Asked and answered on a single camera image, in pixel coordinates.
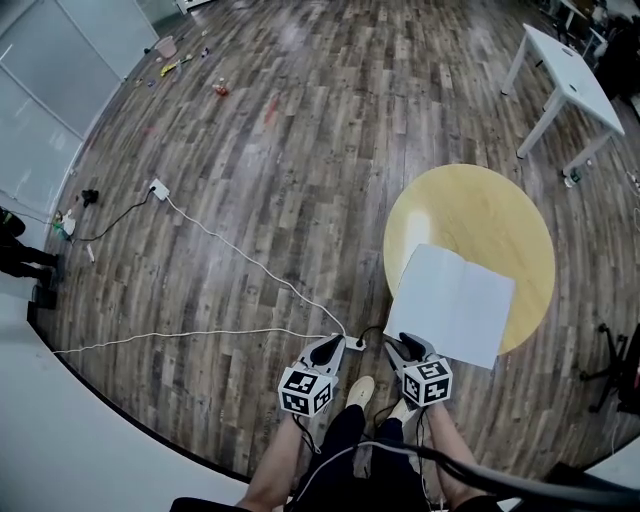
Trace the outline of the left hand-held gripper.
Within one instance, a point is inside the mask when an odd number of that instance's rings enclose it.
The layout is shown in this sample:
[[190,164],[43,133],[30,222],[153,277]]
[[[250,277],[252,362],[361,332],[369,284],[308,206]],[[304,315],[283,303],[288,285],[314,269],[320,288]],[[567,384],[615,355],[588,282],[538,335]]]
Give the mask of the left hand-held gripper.
[[339,334],[307,346],[281,377],[278,385],[281,409],[303,417],[318,414],[333,399],[345,348],[345,338]]

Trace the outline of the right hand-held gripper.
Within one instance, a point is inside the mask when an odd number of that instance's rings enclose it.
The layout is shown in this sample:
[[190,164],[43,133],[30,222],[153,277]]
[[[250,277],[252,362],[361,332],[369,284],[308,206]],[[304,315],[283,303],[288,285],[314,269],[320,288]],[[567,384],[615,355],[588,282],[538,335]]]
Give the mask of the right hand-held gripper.
[[429,342],[400,332],[397,340],[386,339],[384,346],[408,408],[425,408],[450,398],[452,370]]

